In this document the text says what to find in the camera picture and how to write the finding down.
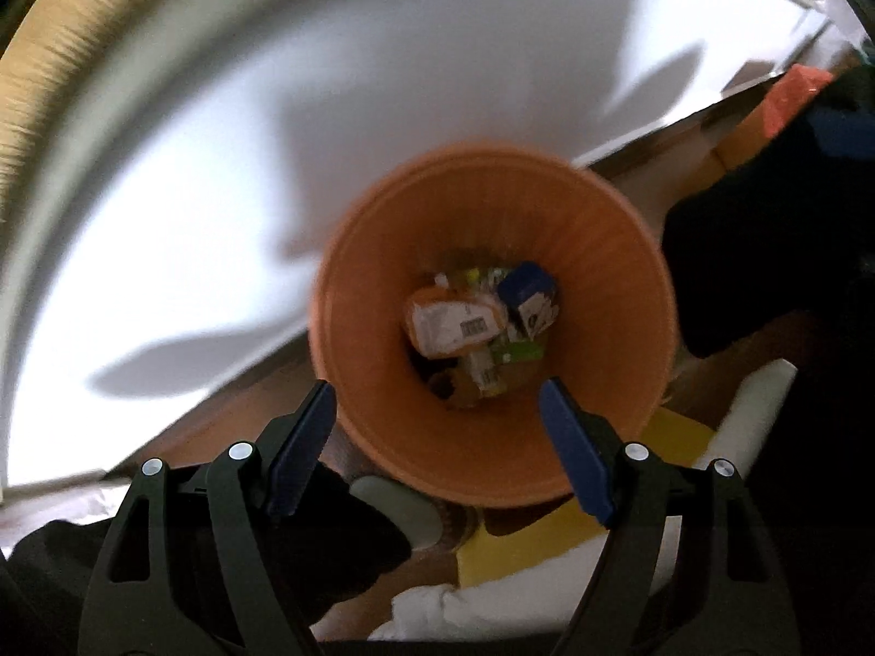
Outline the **orange plastic trash bin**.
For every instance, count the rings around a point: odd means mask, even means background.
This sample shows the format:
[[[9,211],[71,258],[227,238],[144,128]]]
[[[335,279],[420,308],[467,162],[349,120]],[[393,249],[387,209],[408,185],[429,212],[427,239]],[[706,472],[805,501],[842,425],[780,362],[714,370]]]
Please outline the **orange plastic trash bin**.
[[[558,284],[543,378],[633,440],[662,401],[678,343],[654,232],[614,186],[507,145],[454,145],[408,161],[356,203],[323,255],[308,342],[338,420],[380,470],[484,508],[553,501],[569,483],[535,384],[467,412],[412,369],[406,299],[465,263],[538,263]]]

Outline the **yellow white slipper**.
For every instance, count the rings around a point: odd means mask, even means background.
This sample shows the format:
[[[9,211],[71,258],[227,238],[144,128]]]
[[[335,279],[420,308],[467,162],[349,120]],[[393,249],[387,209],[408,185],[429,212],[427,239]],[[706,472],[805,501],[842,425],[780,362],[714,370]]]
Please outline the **yellow white slipper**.
[[[788,394],[796,367],[774,360],[751,373],[712,431],[657,410],[642,441],[675,465],[702,470],[727,459],[748,474]],[[606,530],[579,502],[563,503],[509,536],[477,529],[457,552],[458,583],[409,588],[392,598],[372,641],[498,641],[564,631],[605,547]]]

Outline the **blue snack wrapper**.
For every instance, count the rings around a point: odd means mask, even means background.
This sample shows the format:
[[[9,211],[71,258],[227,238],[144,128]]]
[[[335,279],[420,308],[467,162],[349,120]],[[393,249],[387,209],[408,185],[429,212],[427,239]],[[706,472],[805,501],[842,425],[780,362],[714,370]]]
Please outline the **blue snack wrapper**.
[[[498,283],[497,295],[513,326],[533,341],[558,318],[558,286],[540,265],[527,261]]]

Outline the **white orange snack wrapper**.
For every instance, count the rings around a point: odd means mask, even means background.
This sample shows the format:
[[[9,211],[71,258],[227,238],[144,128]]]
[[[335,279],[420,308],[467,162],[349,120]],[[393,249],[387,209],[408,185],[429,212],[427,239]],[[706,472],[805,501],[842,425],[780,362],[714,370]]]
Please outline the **white orange snack wrapper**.
[[[427,359],[445,359],[488,344],[506,330],[509,317],[495,295],[431,286],[405,301],[409,342]]]

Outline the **white bed sheet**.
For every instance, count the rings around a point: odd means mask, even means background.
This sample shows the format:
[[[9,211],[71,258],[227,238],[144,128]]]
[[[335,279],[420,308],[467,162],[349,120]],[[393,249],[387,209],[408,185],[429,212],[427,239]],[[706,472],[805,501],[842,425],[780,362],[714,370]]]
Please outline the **white bed sheet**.
[[[2,483],[87,476],[304,329],[354,197],[441,145],[587,163],[785,67],[821,0],[153,0],[2,218]]]

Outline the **yellow floral fleece blanket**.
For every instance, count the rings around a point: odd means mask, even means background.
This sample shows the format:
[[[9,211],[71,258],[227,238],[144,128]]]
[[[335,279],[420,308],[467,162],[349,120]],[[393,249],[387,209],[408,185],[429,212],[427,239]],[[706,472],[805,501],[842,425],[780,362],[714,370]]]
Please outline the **yellow floral fleece blanket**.
[[[2,218],[61,101],[153,0],[27,0],[2,53]]]

